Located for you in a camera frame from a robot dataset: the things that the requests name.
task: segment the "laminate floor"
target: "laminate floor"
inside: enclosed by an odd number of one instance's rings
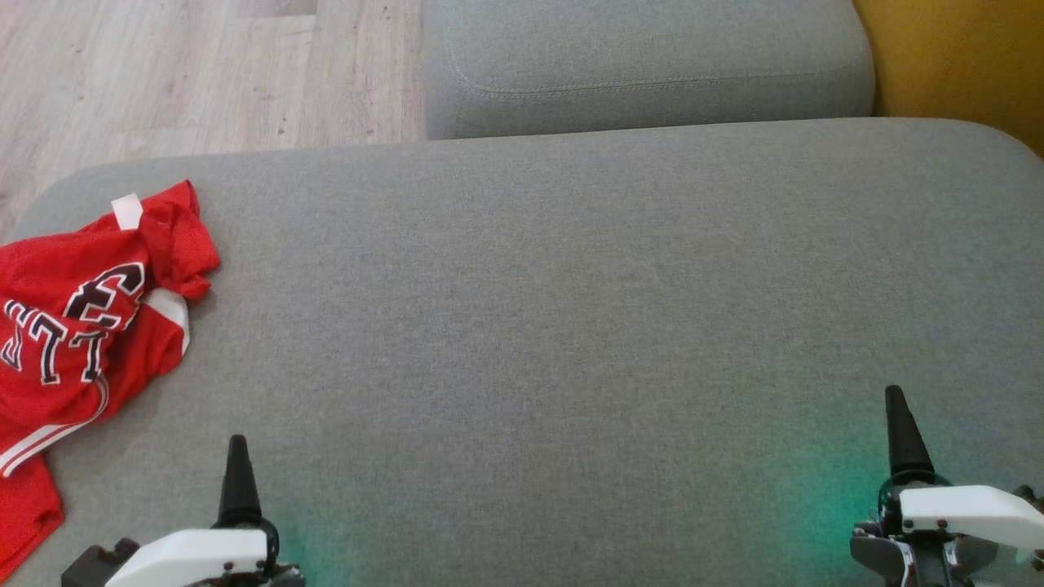
[[[422,26],[421,0],[3,0],[0,243],[101,163],[422,139]]]

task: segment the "black and white lettering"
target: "black and white lettering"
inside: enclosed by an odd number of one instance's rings
[[[54,353],[58,344],[65,341],[69,330],[46,312],[37,313],[29,326],[29,336],[40,342],[44,338],[43,349],[40,351],[40,381],[45,385],[56,385],[62,382],[62,377],[54,371]]]
[[[123,323],[123,318],[105,313],[116,300],[116,289],[127,296],[134,296],[141,291],[144,285],[145,265],[142,263],[127,263],[113,267],[80,285],[79,289],[69,298],[65,315],[116,330]]]
[[[85,342],[87,343],[87,368],[84,369],[80,381],[90,383],[97,379],[98,375],[101,375],[101,342],[108,336],[108,332],[95,330],[93,332],[77,332],[69,341],[69,347],[73,349],[78,349]]]
[[[22,371],[22,329],[32,310],[15,300],[8,300],[3,306],[3,313],[15,321],[15,335],[7,338],[0,349],[0,360],[16,371]]]

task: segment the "sofa cushion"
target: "sofa cushion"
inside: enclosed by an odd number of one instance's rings
[[[221,254],[192,346],[50,454],[88,545],[213,522],[246,435],[309,585],[877,585],[849,557],[899,383],[955,483],[1044,487],[1044,165],[846,119],[138,161]],[[1022,585],[1024,583],[1006,583]]]
[[[850,0],[431,0],[433,139],[865,116]]]

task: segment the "sofa seat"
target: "sofa seat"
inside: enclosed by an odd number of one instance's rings
[[[222,260],[192,344],[51,450],[68,520],[9,587],[209,526],[233,433],[317,587],[876,586],[848,538],[889,383],[942,474],[1044,489],[1044,164],[996,131],[136,161],[58,182],[19,236],[186,178]]]

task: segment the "yellow wall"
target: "yellow wall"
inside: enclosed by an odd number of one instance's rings
[[[854,0],[876,114],[982,122],[1044,157],[1044,0]]]

